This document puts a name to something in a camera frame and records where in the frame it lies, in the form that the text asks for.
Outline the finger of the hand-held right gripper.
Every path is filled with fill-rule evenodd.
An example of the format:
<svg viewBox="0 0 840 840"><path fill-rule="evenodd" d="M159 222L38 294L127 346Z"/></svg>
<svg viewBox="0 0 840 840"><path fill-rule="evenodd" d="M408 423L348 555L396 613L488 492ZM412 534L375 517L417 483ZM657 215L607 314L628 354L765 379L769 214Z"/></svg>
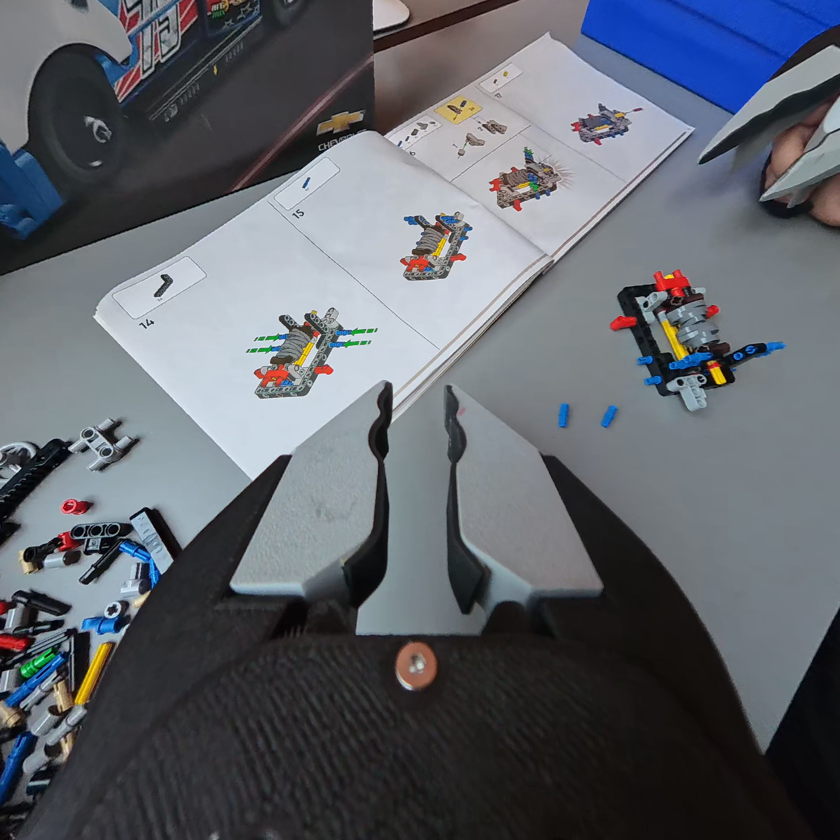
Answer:
<svg viewBox="0 0 840 840"><path fill-rule="evenodd" d="M839 76L814 89L768 89L767 81L709 142L698 163L703 165L738 149L735 162L740 165L822 102L836 96L838 90Z"/></svg>
<svg viewBox="0 0 840 840"><path fill-rule="evenodd" d="M839 171L839 102L835 101L814 132L805 151L782 176L760 195L761 203L804 205L815 187Z"/></svg>

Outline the person's right hand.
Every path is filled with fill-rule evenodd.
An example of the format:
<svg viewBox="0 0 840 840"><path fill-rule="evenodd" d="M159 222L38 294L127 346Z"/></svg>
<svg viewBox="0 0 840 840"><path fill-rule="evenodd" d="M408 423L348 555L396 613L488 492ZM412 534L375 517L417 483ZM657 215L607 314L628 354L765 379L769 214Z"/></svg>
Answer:
<svg viewBox="0 0 840 840"><path fill-rule="evenodd" d="M806 145L833 105L834 100L826 100L804 120L781 132L773 140L763 173L763 191L771 187L802 156ZM830 228L839 227L839 174L816 186L810 200L810 215L815 221Z"/></svg>

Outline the lego engine frame assembly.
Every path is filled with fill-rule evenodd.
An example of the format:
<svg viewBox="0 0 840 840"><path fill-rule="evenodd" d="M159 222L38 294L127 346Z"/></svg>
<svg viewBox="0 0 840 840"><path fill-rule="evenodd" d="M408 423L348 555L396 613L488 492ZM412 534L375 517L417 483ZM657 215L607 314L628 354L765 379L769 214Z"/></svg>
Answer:
<svg viewBox="0 0 840 840"><path fill-rule="evenodd" d="M651 282L625 287L616 299L621 314L610 330L632 334L637 365L648 372L644 383L660 396L677 396L691 413L707 408L709 392L734 384L737 368L785 348L783 342L732 347L720 334L719 307L680 269L657 271Z"/></svg>

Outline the person's legs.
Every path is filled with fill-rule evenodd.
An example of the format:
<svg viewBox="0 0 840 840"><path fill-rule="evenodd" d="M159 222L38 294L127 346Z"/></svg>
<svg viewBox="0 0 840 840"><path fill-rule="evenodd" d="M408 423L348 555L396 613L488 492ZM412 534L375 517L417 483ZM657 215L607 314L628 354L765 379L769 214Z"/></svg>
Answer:
<svg viewBox="0 0 840 840"><path fill-rule="evenodd" d="M838 839L838 614L773 735L766 757L815 837Z"/></svg>

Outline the black car printed box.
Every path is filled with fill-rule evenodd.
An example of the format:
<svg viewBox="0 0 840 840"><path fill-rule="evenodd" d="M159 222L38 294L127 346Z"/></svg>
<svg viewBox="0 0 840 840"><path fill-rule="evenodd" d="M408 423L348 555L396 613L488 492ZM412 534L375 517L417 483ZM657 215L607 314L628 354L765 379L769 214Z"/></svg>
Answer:
<svg viewBox="0 0 840 840"><path fill-rule="evenodd" d="M365 1L2 1L5 275L374 126Z"/></svg>

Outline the blue plastic bin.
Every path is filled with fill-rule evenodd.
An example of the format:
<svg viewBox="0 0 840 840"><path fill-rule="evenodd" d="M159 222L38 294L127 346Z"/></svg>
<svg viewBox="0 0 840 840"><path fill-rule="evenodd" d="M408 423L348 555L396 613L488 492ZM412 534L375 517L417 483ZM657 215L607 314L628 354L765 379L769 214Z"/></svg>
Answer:
<svg viewBox="0 0 840 840"><path fill-rule="evenodd" d="M735 112L838 23L838 1L591 1L582 34Z"/></svg>

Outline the open instruction booklet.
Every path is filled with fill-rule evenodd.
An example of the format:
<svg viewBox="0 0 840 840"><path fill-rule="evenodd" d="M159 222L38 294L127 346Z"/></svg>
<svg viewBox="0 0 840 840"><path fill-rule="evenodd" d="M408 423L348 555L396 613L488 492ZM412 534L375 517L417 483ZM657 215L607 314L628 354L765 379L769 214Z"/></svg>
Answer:
<svg viewBox="0 0 840 840"><path fill-rule="evenodd" d="M255 478L381 380L417 399L692 132L543 35L329 143L95 319Z"/></svg>

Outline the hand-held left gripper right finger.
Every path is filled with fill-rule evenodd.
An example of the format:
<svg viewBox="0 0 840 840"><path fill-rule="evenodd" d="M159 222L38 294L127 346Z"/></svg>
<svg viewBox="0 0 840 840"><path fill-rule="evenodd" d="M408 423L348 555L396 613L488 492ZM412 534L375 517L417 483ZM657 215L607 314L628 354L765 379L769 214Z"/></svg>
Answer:
<svg viewBox="0 0 840 840"><path fill-rule="evenodd" d="M455 385L444 389L450 462L448 578L459 610L603 591L539 450Z"/></svg>

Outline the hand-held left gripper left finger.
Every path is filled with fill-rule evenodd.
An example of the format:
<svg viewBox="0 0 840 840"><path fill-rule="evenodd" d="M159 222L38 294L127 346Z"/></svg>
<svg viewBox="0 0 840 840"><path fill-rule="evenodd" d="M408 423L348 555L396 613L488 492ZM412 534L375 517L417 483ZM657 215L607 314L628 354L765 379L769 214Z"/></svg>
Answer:
<svg viewBox="0 0 840 840"><path fill-rule="evenodd" d="M359 607L387 565L384 459L392 384L381 381L300 444L234 572L240 595Z"/></svg>

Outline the pile of lego pieces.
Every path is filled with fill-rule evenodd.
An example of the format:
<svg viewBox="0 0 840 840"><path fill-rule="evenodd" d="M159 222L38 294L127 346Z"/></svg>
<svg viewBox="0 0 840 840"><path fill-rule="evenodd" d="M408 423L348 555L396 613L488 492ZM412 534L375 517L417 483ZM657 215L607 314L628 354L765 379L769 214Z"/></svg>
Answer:
<svg viewBox="0 0 840 840"><path fill-rule="evenodd" d="M179 552L157 510L101 519L99 508L64 499L66 521L2 562L2 838L69 759L119 642Z"/></svg>

